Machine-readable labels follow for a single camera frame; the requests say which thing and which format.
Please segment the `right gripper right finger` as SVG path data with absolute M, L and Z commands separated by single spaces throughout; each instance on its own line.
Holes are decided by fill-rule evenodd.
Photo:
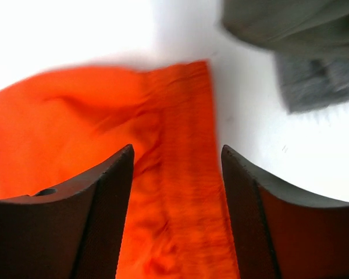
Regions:
M 349 278 L 349 202 L 298 188 L 229 146 L 221 160 L 241 278 Z

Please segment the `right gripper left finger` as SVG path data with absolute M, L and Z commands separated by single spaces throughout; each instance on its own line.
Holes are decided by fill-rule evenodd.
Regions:
M 0 200 L 0 278 L 115 278 L 134 149 L 37 194 Z

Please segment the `orange shorts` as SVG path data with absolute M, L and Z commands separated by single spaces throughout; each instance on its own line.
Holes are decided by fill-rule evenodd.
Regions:
M 132 144 L 118 278 L 237 278 L 204 61 L 49 71 L 0 91 L 0 199 L 34 194 Z

